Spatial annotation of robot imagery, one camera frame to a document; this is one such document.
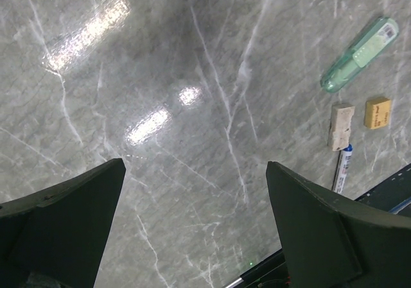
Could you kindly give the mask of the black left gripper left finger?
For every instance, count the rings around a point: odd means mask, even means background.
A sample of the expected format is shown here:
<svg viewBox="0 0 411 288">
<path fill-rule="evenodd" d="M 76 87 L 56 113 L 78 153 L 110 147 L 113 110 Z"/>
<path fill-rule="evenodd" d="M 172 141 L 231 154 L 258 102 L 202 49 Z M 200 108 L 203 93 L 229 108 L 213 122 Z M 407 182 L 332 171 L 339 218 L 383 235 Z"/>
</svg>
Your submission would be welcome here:
<svg viewBox="0 0 411 288">
<path fill-rule="evenodd" d="M 1 204 L 1 287 L 39 273 L 93 287 L 125 178 L 115 158 L 77 177 Z"/>
</svg>

